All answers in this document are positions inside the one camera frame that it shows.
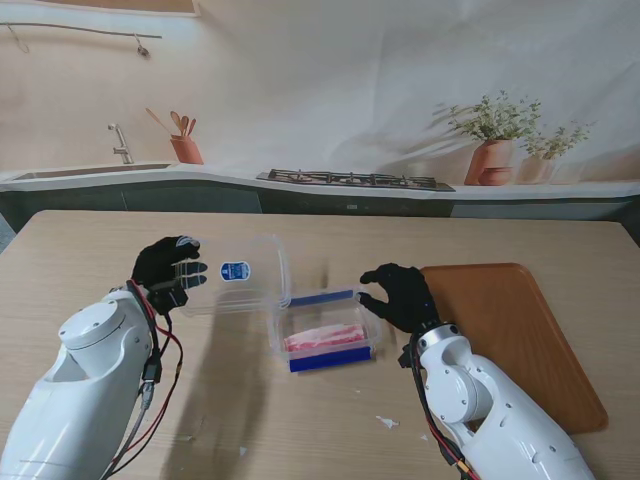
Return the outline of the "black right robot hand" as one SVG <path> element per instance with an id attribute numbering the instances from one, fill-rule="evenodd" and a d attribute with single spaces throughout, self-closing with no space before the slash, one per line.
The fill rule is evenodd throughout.
<path id="1" fill-rule="evenodd" d="M 363 273 L 360 283 L 378 284 L 386 292 L 386 302 L 368 293 L 361 293 L 359 302 L 402 332 L 423 332 L 442 324 L 425 277 L 416 267 L 384 264 Z"/>

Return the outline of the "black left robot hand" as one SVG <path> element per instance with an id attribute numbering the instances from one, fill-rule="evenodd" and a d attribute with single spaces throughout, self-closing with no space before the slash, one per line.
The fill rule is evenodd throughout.
<path id="1" fill-rule="evenodd" d="M 173 284 L 193 289 L 207 282 L 208 266 L 199 259 L 200 242 L 196 239 L 164 237 L 138 254 L 131 279 L 149 292 Z"/>

